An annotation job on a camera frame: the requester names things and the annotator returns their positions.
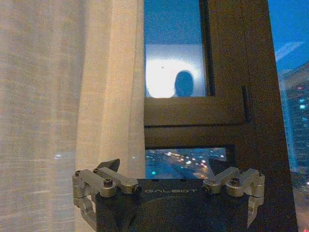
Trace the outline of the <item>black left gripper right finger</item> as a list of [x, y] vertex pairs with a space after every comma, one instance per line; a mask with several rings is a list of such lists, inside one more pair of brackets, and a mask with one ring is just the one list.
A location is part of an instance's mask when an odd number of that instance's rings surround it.
[[250, 227], [264, 203], [265, 176], [229, 162], [210, 160], [212, 175], [202, 183], [210, 227]]

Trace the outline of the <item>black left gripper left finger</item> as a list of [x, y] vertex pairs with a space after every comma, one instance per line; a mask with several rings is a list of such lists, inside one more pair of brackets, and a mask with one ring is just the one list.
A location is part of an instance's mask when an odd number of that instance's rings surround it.
[[72, 176], [73, 204], [80, 208], [82, 218], [94, 229], [97, 227], [97, 214], [93, 209], [95, 196], [99, 194], [103, 198], [116, 195], [120, 189], [123, 194], [138, 195], [141, 186], [137, 179], [119, 174], [119, 159], [101, 162], [97, 168], [78, 170]]

